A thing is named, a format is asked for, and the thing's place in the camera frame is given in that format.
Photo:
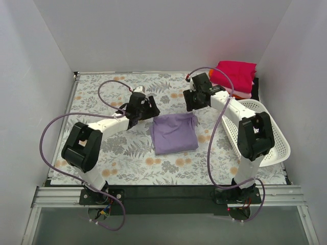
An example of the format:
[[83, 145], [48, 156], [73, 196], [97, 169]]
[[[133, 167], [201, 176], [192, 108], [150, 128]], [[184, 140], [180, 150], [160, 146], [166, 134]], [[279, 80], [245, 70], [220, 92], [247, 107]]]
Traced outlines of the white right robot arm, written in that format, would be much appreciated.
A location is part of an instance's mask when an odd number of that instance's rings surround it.
[[222, 86], [212, 85], [205, 73], [194, 77], [187, 75], [185, 80], [190, 84], [190, 88], [183, 92], [188, 112], [205, 107], [214, 108], [221, 113], [218, 121], [226, 116], [238, 129], [237, 149], [241, 154], [238, 171], [230, 186], [216, 185], [216, 202], [248, 202], [259, 194], [255, 186], [257, 172], [264, 157], [275, 145], [270, 115], [246, 108]]

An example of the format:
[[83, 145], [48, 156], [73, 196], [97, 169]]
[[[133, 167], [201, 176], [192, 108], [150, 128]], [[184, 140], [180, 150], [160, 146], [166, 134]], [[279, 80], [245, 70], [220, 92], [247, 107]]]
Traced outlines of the purple t shirt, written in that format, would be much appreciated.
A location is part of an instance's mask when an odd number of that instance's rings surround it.
[[153, 118], [150, 135], [156, 155], [167, 155], [198, 148], [193, 113], [161, 115]]

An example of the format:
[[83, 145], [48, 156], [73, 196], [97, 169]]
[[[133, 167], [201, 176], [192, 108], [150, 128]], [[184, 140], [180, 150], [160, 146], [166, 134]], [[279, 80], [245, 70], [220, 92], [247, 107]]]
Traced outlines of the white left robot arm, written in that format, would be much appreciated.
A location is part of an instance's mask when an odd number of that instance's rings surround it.
[[132, 92], [129, 102], [116, 109], [115, 114], [90, 124], [77, 122], [61, 151], [61, 157], [80, 175], [88, 195], [97, 204], [104, 204], [109, 198], [107, 181], [98, 170], [97, 162], [101, 144], [107, 138], [127, 131], [140, 120], [156, 117], [160, 114], [153, 96], [143, 92]]

